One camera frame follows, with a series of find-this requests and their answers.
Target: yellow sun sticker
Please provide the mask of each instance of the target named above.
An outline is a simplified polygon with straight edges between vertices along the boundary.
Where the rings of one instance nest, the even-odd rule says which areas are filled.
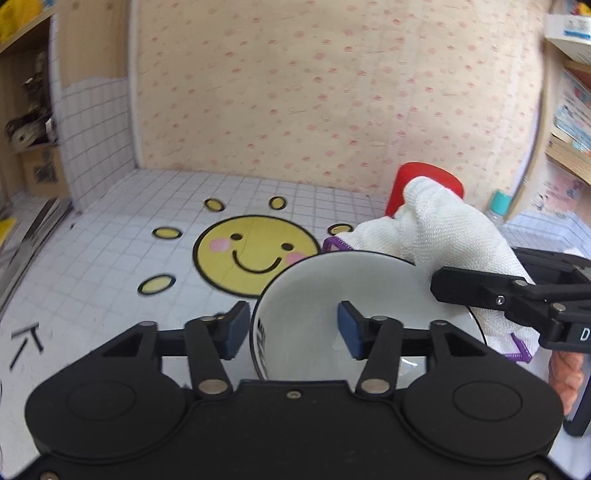
[[[203,204],[210,212],[223,212],[226,209],[226,206],[218,199],[207,199]]]
[[[353,225],[349,225],[348,223],[336,223],[328,227],[329,235],[335,236],[337,233],[345,233],[345,232],[352,232],[355,230]]]
[[[183,233],[178,228],[161,226],[152,230],[152,235],[162,240],[176,240],[177,238],[181,238]]]
[[[287,200],[285,200],[283,197],[273,197],[271,200],[269,200],[269,207],[271,207],[273,210],[283,210],[285,207],[287,207]]]
[[[138,287],[140,295],[156,295],[168,290],[176,283],[177,279],[169,274],[160,274],[144,280]]]

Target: pink cheek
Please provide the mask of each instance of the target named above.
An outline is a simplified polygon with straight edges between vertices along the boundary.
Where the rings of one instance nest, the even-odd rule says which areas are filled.
[[[230,250],[232,242],[229,238],[216,238],[209,242],[209,249],[214,253],[227,252]]]
[[[292,252],[285,256],[285,263],[288,265],[293,265],[294,263],[305,259],[307,256],[308,255],[303,254],[302,252]]]

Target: metal screw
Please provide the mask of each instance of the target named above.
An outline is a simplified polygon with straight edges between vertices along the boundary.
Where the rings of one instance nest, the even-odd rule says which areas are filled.
[[[207,395],[219,395],[228,389],[228,384],[224,380],[210,378],[209,380],[203,380],[198,389]]]
[[[390,384],[381,378],[368,378],[361,382],[361,389],[371,395],[380,395],[390,390]]]
[[[212,315],[206,315],[205,317],[199,317],[198,320],[201,320],[202,322],[205,322],[205,323],[209,323],[209,322],[215,322],[217,320],[217,318]]]
[[[557,312],[564,312],[566,310],[566,307],[564,305],[562,305],[561,303],[553,303],[552,307]]]
[[[60,477],[54,472],[43,472],[39,475],[39,480],[60,480]]]

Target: red object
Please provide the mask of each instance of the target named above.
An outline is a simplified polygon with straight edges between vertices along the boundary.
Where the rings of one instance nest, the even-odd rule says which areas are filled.
[[[404,204],[402,192],[409,181],[417,177],[429,177],[464,198],[464,185],[447,170],[422,162],[409,162],[401,165],[394,180],[394,188],[386,207],[386,216],[391,217]]]

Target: wall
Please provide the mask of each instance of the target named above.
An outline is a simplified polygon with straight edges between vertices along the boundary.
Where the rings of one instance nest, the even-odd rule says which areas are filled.
[[[387,194],[400,163],[509,190],[542,80],[548,0],[143,0],[150,168]]]
[[[127,0],[61,0],[52,17],[52,100],[66,179],[80,210],[135,168],[127,5]]]

